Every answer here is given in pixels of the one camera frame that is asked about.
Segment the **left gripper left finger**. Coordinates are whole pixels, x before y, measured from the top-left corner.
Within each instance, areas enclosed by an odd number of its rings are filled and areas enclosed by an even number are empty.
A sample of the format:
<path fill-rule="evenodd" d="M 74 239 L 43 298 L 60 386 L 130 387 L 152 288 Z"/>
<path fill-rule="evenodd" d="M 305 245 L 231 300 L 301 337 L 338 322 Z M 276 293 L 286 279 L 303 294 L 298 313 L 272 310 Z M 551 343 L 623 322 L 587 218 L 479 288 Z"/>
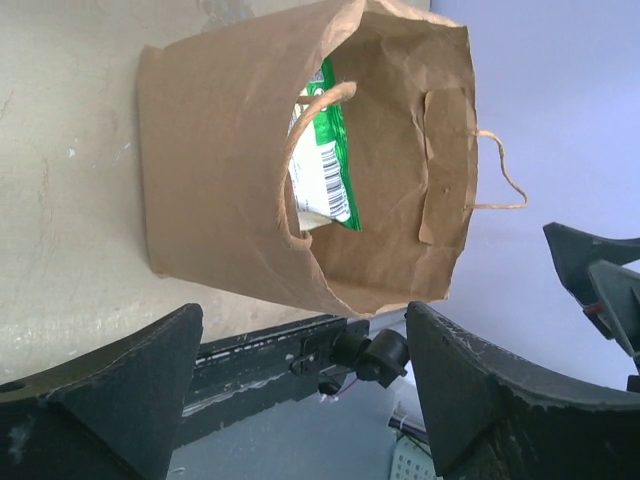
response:
<path fill-rule="evenodd" d="M 4 479 L 163 479 L 203 310 L 186 304 L 92 352 L 1 386 Z"/>

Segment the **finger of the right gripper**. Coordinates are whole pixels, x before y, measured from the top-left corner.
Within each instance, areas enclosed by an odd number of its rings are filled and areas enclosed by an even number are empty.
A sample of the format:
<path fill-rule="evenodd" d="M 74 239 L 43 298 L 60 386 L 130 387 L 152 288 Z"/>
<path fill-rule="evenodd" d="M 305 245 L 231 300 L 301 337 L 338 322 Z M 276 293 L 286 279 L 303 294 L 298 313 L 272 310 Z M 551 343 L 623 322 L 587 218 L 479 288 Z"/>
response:
<path fill-rule="evenodd" d="M 634 360 L 639 358 L 639 273 L 605 260 L 588 268 L 598 316 L 613 339 Z"/>
<path fill-rule="evenodd" d="M 556 274 L 585 316 L 607 339 L 614 338 L 601 316 L 601 307 L 588 275 L 588 267 L 605 260 L 624 266 L 639 259 L 639 239 L 610 239 L 551 222 L 543 226 Z"/>

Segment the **green white snack packet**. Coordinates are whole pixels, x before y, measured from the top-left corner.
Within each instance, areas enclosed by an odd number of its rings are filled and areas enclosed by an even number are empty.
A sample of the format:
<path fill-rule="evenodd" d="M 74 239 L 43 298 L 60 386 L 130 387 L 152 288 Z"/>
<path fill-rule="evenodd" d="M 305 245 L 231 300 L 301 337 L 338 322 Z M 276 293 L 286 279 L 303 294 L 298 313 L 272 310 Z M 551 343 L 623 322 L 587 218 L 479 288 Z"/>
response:
<path fill-rule="evenodd" d="M 362 229 L 349 171 L 349 142 L 343 109 L 323 108 L 305 128 L 288 167 L 299 227 L 331 223 Z"/>

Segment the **brown paper bag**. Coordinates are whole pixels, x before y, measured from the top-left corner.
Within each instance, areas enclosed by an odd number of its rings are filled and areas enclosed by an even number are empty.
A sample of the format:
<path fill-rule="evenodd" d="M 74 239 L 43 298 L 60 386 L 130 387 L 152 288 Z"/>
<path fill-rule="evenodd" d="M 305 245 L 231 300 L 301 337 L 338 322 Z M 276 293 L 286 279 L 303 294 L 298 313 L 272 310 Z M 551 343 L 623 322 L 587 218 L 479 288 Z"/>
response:
<path fill-rule="evenodd" d="M 448 295 L 485 136 L 464 25 L 400 1 L 319 1 L 146 47 L 137 102 L 156 273 L 349 317 Z M 359 231 L 298 223 L 289 162 L 330 105 Z"/>

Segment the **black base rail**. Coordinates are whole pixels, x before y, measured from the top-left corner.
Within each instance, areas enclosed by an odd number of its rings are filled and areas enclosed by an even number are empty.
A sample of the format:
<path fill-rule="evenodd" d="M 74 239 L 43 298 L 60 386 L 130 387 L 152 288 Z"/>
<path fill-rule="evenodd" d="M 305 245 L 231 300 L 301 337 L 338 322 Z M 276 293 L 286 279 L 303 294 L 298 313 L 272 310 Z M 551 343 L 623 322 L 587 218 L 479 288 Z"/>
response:
<path fill-rule="evenodd" d="M 277 404 L 322 389 L 338 392 L 348 368 L 333 359 L 341 334 L 369 335 L 370 322 L 320 315 L 200 347 L 180 424 L 179 448 Z"/>

